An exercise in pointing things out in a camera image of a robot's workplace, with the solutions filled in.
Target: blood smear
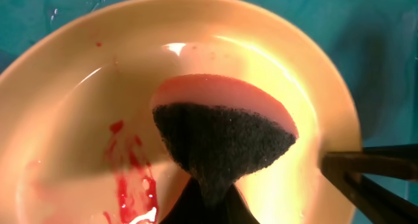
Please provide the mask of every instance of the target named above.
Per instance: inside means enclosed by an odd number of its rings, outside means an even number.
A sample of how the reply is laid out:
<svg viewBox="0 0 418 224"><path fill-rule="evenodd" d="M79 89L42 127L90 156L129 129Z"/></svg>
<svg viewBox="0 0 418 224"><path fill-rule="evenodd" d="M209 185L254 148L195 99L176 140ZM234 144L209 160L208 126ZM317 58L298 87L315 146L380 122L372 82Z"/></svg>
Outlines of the blood smear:
<svg viewBox="0 0 418 224"><path fill-rule="evenodd" d="M123 121L117 121L109 127L113 135L104 153L116 181L120 222L112 220L108 212L104 212L103 215L108 224L155 223L159 207L152 166L142 151L139 136L121 135L123 127ZM120 165L128 165L129 170L123 171Z"/></svg>

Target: teal background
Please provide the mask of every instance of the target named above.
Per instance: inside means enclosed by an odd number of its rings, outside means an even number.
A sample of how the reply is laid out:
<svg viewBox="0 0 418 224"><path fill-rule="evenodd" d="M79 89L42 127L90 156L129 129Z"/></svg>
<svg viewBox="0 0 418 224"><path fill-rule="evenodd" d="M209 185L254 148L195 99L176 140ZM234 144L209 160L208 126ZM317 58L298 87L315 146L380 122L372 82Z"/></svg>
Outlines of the teal background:
<svg viewBox="0 0 418 224"><path fill-rule="evenodd" d="M119 1L0 0L0 72L67 22ZM331 57L355 100L364 146L418 143L418 0L245 1L288 19ZM371 177L418 204L418 184ZM353 223L370 222L357 212Z"/></svg>

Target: blue plastic sheet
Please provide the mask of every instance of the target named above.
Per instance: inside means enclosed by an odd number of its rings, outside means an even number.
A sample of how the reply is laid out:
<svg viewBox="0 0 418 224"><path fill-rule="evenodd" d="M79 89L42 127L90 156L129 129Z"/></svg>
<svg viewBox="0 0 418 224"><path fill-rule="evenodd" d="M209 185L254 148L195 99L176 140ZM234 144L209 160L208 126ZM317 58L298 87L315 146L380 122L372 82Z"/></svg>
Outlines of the blue plastic sheet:
<svg viewBox="0 0 418 224"><path fill-rule="evenodd" d="M67 22L120 1L0 0L0 72ZM245 1L293 22L331 57L355 100L364 146L418 143L418 0ZM372 178L418 204L418 184ZM369 223L360 212L353 222Z"/></svg>

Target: blue surface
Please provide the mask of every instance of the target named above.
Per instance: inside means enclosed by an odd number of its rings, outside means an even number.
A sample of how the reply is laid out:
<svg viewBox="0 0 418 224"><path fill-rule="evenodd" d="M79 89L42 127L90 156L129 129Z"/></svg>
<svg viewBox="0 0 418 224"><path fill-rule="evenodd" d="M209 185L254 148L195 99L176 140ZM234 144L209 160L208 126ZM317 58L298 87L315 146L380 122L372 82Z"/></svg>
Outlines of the blue surface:
<svg viewBox="0 0 418 224"><path fill-rule="evenodd" d="M119 1L0 0L0 72L63 24ZM331 57L355 100L364 146L418 143L418 0L245 1L290 20ZM372 178L418 204L418 184ZM369 223L360 212L353 222Z"/></svg>

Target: yellow plate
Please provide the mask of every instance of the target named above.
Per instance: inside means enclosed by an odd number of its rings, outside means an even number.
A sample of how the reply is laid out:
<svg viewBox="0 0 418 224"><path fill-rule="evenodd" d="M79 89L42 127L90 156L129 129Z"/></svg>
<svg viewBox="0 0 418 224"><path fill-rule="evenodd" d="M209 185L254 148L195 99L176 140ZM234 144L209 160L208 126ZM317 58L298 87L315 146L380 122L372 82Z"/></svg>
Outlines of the yellow plate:
<svg viewBox="0 0 418 224"><path fill-rule="evenodd" d="M260 223L351 221L353 206L317 165L324 151L361 148L353 101L323 51L242 1L130 0L65 25L0 76L0 223L115 224L132 219L121 217L123 208L151 212L138 197L121 207L118 176L127 178L127 195L152 184L105 153L115 140L127 150L134 135L143 144L136 156L151 163L142 172L156 181L162 220L188 175L164 150L149 101L164 79L191 73L263 89L298 127L283 157L237 182ZM123 132L112 136L109 125L120 120Z"/></svg>

